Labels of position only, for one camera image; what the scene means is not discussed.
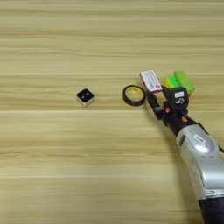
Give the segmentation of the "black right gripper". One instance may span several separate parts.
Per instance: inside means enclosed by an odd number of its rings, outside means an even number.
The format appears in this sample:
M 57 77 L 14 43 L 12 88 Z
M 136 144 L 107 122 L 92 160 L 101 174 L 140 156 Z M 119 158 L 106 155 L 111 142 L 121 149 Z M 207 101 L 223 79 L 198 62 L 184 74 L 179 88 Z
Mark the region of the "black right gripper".
M 187 109 L 174 111 L 168 104 L 171 100 L 171 90 L 168 87 L 162 86 L 162 91 L 164 98 L 167 100 L 164 102 L 164 107 L 159 105 L 157 97 L 151 91 L 146 92 L 147 101 L 156 118 L 162 119 L 164 125 L 167 126 L 176 137 L 183 128 L 194 125 L 195 121 L 188 115 Z

